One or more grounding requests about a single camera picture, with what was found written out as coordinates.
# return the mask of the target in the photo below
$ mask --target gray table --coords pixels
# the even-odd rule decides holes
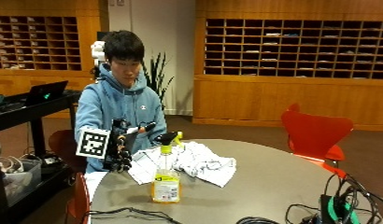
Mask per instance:
[[[290,204],[319,206],[319,196],[332,175],[314,163],[275,148],[239,141],[195,139],[222,157],[236,159],[236,173],[219,188],[200,179],[181,175],[180,203],[152,203],[151,185],[139,185],[127,174],[109,173],[97,187],[91,210],[109,211],[135,207],[161,211],[181,223],[236,223],[243,217],[266,217],[284,223]],[[338,180],[334,178],[328,195],[334,196]],[[364,200],[359,207],[370,208]],[[128,212],[92,216],[92,223],[167,223],[147,221]],[[307,210],[294,207],[288,214],[292,223],[308,217]]]

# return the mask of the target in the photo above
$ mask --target chair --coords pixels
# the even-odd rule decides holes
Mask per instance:
[[[344,172],[324,163],[330,148],[351,132],[354,123],[346,118],[332,118],[286,110],[283,126],[292,140],[294,155],[320,165],[340,177]]]
[[[65,220],[67,223],[68,215],[75,218],[75,223],[87,224],[88,216],[85,213],[89,211],[89,193],[81,172],[76,173],[76,183],[73,187],[72,199],[67,202],[65,207]]]
[[[291,110],[291,111],[300,111],[300,105],[299,104],[292,104],[287,110]],[[292,143],[292,140],[290,138],[290,135],[288,135],[288,147],[290,149],[294,151],[294,143]],[[343,154],[343,150],[342,148],[339,147],[339,145],[332,145],[330,147],[330,150],[327,151],[327,154],[326,154],[326,159],[332,161],[334,165],[336,166],[338,168],[338,162],[339,161],[344,161],[344,154]]]
[[[63,159],[73,173],[84,173],[87,167],[85,157],[77,156],[77,142],[72,130],[60,130],[48,137],[48,145],[55,154]]]

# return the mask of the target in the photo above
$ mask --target plastic container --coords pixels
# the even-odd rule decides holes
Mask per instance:
[[[9,206],[27,196],[41,183],[43,162],[27,159],[21,159],[20,161],[24,165],[24,172],[5,174],[3,179]]]

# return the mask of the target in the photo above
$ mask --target green leaves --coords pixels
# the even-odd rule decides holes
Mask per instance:
[[[168,62],[167,62],[165,52],[163,55],[159,52],[156,55],[156,58],[155,58],[155,56],[152,57],[152,59],[151,59],[151,71],[148,71],[148,68],[145,67],[144,62],[141,62],[143,72],[144,72],[144,76],[147,79],[147,86],[151,87],[152,90],[155,91],[155,93],[157,94],[159,101],[161,104],[163,104],[165,91],[167,91],[168,86],[173,80],[173,77],[171,77],[167,84],[163,83],[164,77],[165,77],[164,67],[165,67],[167,63]]]

